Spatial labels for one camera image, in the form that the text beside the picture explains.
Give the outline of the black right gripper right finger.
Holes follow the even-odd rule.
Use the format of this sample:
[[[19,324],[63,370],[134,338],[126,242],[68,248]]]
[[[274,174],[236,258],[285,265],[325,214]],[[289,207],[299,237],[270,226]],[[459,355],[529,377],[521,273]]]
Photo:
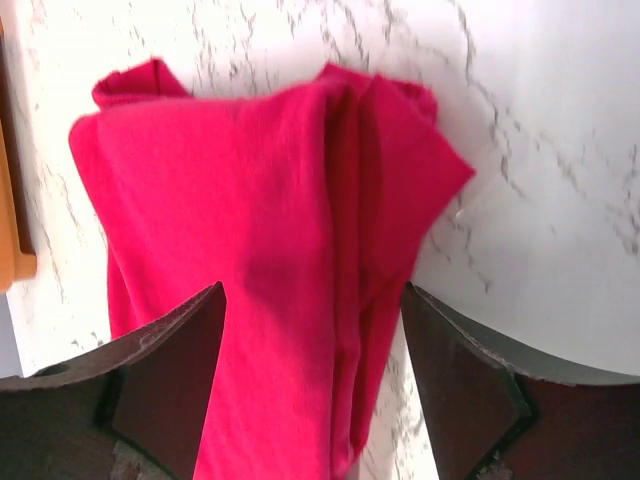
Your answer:
[[[514,340],[408,284],[401,313],[443,479],[635,479],[639,379]]]

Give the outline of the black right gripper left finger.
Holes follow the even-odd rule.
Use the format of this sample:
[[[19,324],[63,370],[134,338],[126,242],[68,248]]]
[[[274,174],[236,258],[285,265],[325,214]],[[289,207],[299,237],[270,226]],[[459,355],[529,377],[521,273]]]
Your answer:
[[[97,349],[2,379],[2,478],[192,478],[225,310],[215,284]]]

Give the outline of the magenta pink t shirt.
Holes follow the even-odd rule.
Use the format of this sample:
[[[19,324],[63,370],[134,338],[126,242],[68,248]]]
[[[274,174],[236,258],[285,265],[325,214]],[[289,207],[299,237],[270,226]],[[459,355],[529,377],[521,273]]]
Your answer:
[[[197,98],[151,60],[99,81],[72,155],[108,244],[121,337],[221,283],[199,479],[343,479],[422,240],[472,177],[427,88],[329,64]]]

